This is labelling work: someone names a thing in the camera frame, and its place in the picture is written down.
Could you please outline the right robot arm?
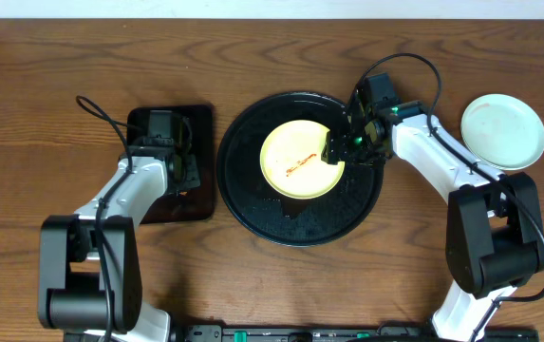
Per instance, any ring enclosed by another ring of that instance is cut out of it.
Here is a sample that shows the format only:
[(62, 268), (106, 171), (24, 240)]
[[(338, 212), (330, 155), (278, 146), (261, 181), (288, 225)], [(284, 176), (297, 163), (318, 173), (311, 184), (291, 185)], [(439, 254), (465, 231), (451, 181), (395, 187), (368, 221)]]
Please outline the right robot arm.
[[(537, 189), (524, 173), (508, 176), (478, 160), (448, 134), (431, 109), (406, 103), (385, 73), (362, 77), (330, 130), (323, 161), (381, 169), (393, 157), (413, 166), (447, 204), (445, 257), (453, 282), (431, 318), (438, 341), (481, 341), (516, 289), (544, 272)], [(534, 302), (544, 297), (527, 296)]]

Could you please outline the yellow plate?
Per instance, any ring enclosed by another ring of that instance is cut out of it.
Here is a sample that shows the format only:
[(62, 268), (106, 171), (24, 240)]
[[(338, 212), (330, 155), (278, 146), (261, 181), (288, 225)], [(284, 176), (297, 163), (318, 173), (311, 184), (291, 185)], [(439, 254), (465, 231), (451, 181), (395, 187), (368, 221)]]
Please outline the yellow plate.
[(267, 183), (291, 199), (310, 200), (329, 192), (342, 178), (345, 164), (322, 161), (329, 129), (309, 120), (277, 126), (265, 139), (259, 163)]

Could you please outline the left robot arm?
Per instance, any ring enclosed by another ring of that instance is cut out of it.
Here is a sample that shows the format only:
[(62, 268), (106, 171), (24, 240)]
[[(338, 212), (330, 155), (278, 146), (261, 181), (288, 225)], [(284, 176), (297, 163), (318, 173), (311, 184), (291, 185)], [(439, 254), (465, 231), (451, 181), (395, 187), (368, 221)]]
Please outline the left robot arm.
[(171, 315), (142, 297), (136, 230), (148, 213), (200, 185), (191, 106), (138, 108), (103, 189), (71, 215), (42, 224), (37, 316), (90, 341), (172, 341)]

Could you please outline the light blue plate top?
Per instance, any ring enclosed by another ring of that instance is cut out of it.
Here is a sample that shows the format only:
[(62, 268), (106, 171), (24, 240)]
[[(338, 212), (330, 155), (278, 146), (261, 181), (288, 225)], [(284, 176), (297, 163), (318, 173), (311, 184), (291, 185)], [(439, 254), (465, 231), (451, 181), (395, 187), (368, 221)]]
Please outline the light blue plate top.
[(526, 168), (544, 152), (544, 124), (518, 98), (488, 94), (464, 110), (460, 132), (465, 145), (480, 160), (502, 170)]

